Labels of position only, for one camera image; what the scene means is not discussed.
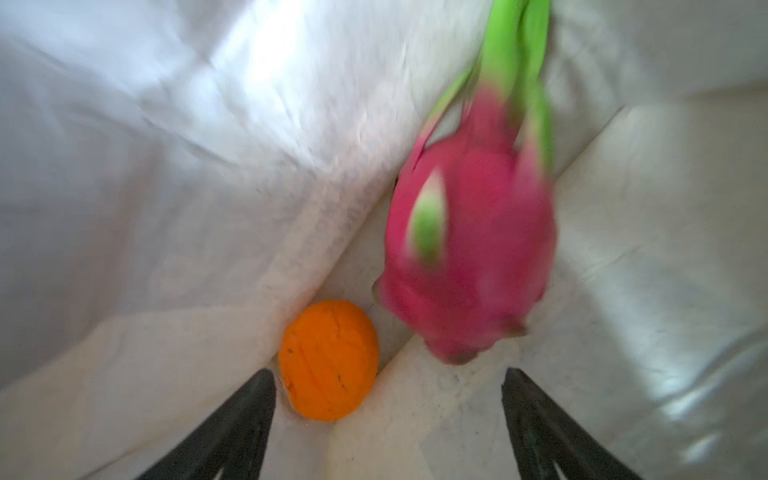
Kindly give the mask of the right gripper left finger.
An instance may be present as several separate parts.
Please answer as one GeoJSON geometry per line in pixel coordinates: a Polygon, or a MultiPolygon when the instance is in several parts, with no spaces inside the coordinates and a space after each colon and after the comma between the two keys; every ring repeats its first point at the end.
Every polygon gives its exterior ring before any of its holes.
{"type": "Polygon", "coordinates": [[[276,408],[274,374],[248,379],[141,479],[257,479],[276,408]]]}

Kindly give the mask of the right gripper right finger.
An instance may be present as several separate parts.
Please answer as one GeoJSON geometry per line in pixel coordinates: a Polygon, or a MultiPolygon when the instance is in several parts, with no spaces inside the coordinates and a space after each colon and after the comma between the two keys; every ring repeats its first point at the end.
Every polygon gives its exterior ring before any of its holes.
{"type": "Polygon", "coordinates": [[[501,393],[522,479],[640,479],[521,369],[506,371],[501,393]]]}

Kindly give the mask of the orange fruit front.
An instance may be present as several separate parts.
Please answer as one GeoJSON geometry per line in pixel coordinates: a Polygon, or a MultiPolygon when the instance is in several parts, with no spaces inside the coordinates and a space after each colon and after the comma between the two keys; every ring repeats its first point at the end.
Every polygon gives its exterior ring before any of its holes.
{"type": "Polygon", "coordinates": [[[374,325],[346,300],[305,308],[286,328],[278,354],[291,406],[303,417],[323,422],[340,420],[360,407],[378,365],[374,325]]]}

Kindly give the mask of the pink dragon fruit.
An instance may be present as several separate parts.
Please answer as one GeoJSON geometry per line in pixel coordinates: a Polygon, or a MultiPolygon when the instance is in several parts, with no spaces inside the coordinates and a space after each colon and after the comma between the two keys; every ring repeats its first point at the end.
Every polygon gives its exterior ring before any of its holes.
{"type": "Polygon", "coordinates": [[[547,1],[493,3],[473,63],[400,170],[377,301],[449,365],[522,336],[558,240],[553,124],[540,74],[547,1]]]}

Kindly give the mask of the cream canvas tote bag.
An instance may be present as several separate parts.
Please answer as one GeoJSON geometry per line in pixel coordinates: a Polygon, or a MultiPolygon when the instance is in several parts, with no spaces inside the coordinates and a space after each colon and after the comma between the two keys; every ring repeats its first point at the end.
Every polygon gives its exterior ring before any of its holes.
{"type": "Polygon", "coordinates": [[[321,299],[378,333],[264,479],[515,479],[522,369],[644,479],[767,475],[767,5],[556,1],[560,224],[522,338],[465,366],[379,306],[395,177],[486,1],[5,1],[1,475],[134,479],[321,299]]]}

